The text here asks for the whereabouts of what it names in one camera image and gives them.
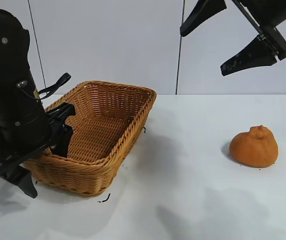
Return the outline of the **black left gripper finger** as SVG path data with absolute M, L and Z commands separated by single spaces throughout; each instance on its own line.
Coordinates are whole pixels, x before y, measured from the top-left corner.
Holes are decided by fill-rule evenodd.
M 63 124 L 55 135 L 53 145 L 50 146 L 51 153 L 66 158 L 68 156 L 69 144 L 73 134 L 73 128 Z
M 18 165 L 2 175 L 2 178 L 12 185 L 17 186 L 27 196 L 35 199 L 38 192 L 32 181 L 30 170 Z

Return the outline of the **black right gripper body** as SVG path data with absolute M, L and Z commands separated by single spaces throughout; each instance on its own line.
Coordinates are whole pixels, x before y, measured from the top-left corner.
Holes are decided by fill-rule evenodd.
M 286 40 L 277 26 L 286 21 L 286 0 L 234 0 L 258 35 L 241 52 L 275 62 L 286 58 Z

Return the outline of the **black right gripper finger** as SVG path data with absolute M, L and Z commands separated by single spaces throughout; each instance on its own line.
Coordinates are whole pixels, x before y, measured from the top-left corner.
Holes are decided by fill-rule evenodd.
M 243 50 L 224 62 L 220 70 L 223 76 L 227 76 L 250 68 L 272 66 L 276 62 L 267 43 L 256 37 Z
M 198 0 L 180 26 L 180 35 L 186 37 L 203 22 L 227 8 L 224 0 Z

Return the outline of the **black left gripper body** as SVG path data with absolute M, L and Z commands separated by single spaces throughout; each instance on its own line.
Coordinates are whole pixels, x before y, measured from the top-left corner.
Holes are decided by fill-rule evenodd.
M 17 88 L 0 88 L 0 178 L 27 160 L 40 157 L 60 127 L 76 114 L 70 103 L 45 111 L 40 99 Z

